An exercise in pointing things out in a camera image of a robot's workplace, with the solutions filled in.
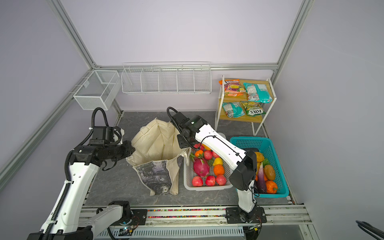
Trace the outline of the cream canvas grocery bag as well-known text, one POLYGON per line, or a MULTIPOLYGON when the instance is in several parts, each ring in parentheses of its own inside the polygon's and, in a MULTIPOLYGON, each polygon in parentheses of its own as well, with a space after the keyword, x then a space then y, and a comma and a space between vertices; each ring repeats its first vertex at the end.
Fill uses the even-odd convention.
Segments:
POLYGON ((127 162, 151 196, 179 194, 180 167, 191 148, 180 148, 178 134, 170 122, 154 119, 132 139, 135 152, 127 157, 127 162))

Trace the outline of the orange fruit large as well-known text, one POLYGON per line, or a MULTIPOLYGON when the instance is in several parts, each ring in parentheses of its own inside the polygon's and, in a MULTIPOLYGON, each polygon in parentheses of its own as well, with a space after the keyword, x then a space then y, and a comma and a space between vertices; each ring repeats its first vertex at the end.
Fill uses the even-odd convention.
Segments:
POLYGON ((214 171, 215 176, 224 175, 226 172, 224 166, 220 165, 220 164, 215 165, 213 168, 213 171, 214 171))

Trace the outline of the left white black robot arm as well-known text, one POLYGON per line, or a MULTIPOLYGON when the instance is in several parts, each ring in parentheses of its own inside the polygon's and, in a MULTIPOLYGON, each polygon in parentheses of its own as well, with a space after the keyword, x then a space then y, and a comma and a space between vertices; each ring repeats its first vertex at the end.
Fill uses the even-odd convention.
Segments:
POLYGON ((128 201, 113 201, 83 225, 79 224, 96 174, 108 170, 107 160, 116 164, 136 150, 123 135, 121 128, 109 125, 104 109, 93 110, 89 134, 66 157, 66 179, 51 214, 37 233, 29 234, 29 240, 93 240, 101 232, 109 231, 112 224, 127 226, 140 221, 128 201))

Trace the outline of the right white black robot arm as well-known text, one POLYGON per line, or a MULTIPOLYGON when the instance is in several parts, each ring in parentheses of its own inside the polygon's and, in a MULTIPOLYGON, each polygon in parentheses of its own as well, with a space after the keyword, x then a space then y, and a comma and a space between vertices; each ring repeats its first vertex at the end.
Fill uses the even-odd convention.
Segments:
POLYGON ((265 211, 257 205, 255 199, 256 153, 234 146, 200 116, 189 119, 173 107, 167 108, 167 115, 180 133, 178 141, 181 148, 191 147, 197 150, 195 144, 204 144, 222 157, 232 170, 229 181, 237 189, 239 202, 236 208, 226 208, 227 222, 260 225, 266 223, 265 211))

